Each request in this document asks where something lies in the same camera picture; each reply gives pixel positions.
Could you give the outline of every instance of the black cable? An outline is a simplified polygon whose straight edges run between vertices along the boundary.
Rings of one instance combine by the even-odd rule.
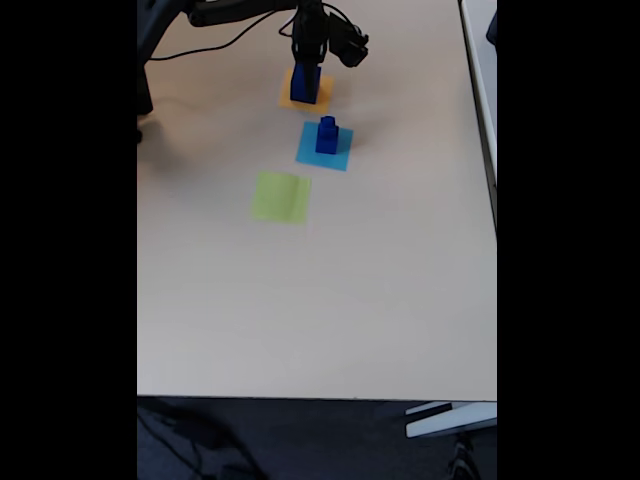
[[[287,28],[289,25],[291,25],[297,16],[298,16],[298,10],[296,9],[296,13],[293,14],[293,17],[291,17],[287,23],[285,23],[283,26],[280,27],[280,30],[278,30],[278,33],[283,37],[291,38],[293,35],[284,33],[284,29]]]
[[[147,431],[147,433],[149,435],[151,435],[153,438],[155,438],[158,442],[160,442],[162,445],[165,446],[165,448],[167,448],[171,453],[173,453],[173,455],[180,460],[182,463],[184,463],[187,467],[189,467],[189,469],[194,472],[196,475],[202,477],[202,472],[197,469],[189,460],[187,460],[186,458],[184,458],[182,455],[180,455],[175,448],[173,448],[169,442],[167,442],[164,438],[162,438],[159,434],[157,434],[156,432],[154,432],[151,427],[149,427],[149,425],[147,425],[147,422],[145,422],[142,417],[140,416],[140,414],[138,413],[138,420],[140,421],[140,424],[144,427],[144,429]]]
[[[349,17],[347,17],[347,16],[342,12],[342,10],[340,10],[339,8],[334,7],[333,5],[330,5],[330,4],[328,4],[328,3],[324,3],[324,2],[323,2],[323,3],[322,3],[322,5],[324,5],[324,6],[325,6],[325,7],[327,7],[327,8],[330,8],[331,10],[335,10],[336,12],[338,12],[338,13],[342,16],[342,18],[344,19],[344,21],[345,21],[345,22],[347,22],[351,28],[353,28],[354,30],[356,30],[356,26],[355,26],[353,23],[351,23],[351,20],[349,20]]]
[[[196,442],[194,442],[193,440],[191,441],[191,450],[193,450],[193,454],[196,456],[196,468],[198,469],[198,471],[202,471],[202,454],[200,453],[200,450],[198,450],[198,446],[196,445]],[[193,474],[193,477],[191,477],[193,480],[198,480],[198,475],[196,473]]]
[[[256,20],[255,22],[253,22],[251,25],[249,25],[247,28],[245,28],[243,31],[241,31],[233,40],[231,40],[230,42],[225,43],[224,45],[220,45],[218,47],[207,47],[207,48],[199,48],[197,50],[189,50],[187,52],[182,52],[182,53],[176,53],[175,55],[169,55],[168,57],[156,57],[156,58],[150,58],[149,60],[153,60],[154,62],[162,62],[165,60],[173,60],[174,58],[178,58],[178,57],[183,57],[185,55],[191,55],[192,53],[201,53],[201,52],[211,52],[213,50],[222,50],[223,48],[227,48],[230,47],[231,45],[233,45],[234,43],[236,43],[238,40],[240,40],[240,38],[247,33],[249,30],[251,30],[253,27],[255,27],[256,25],[258,25],[260,22],[262,22],[263,20],[266,20],[267,18],[269,18],[271,15],[273,15],[274,13],[278,13],[279,10],[274,10],[273,12],[269,12],[266,15],[260,17],[258,20]]]

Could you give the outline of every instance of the beige tabletop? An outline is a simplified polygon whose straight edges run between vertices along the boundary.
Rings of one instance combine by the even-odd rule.
[[[328,54],[347,172],[296,163],[277,106],[291,12],[149,62],[138,146],[138,394],[496,400],[496,235],[455,0],[336,0],[371,37]],[[155,55],[248,22],[181,16]],[[251,217],[258,173],[312,180],[305,225]]]

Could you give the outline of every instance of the sticky note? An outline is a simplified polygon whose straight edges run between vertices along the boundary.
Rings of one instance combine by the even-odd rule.
[[[335,155],[316,152],[317,135],[318,124],[314,122],[304,122],[296,161],[307,165],[332,168],[346,172],[347,164],[349,163],[351,141],[353,140],[353,130],[340,127],[340,131],[338,132],[338,151]]]
[[[310,178],[260,172],[251,214],[256,220],[305,223],[310,191]]]
[[[280,99],[278,106],[282,108],[293,108],[303,112],[318,113],[325,115],[329,113],[329,99],[333,91],[333,77],[325,74],[320,75],[320,88],[318,88],[318,98],[316,103],[293,102],[291,100],[291,75],[293,68],[287,69],[282,80],[282,88],[280,89]]]

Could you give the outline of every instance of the blue square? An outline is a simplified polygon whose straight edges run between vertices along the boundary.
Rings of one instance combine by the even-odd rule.
[[[296,162],[346,172],[347,164],[349,163],[349,151],[351,150],[353,130],[340,127],[338,134],[338,152],[335,155],[316,152],[317,136],[318,124],[314,122],[304,122]]]

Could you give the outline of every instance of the green paper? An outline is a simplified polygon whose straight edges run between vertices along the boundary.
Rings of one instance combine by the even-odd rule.
[[[310,191],[310,178],[260,172],[251,214],[256,220],[305,223]]]

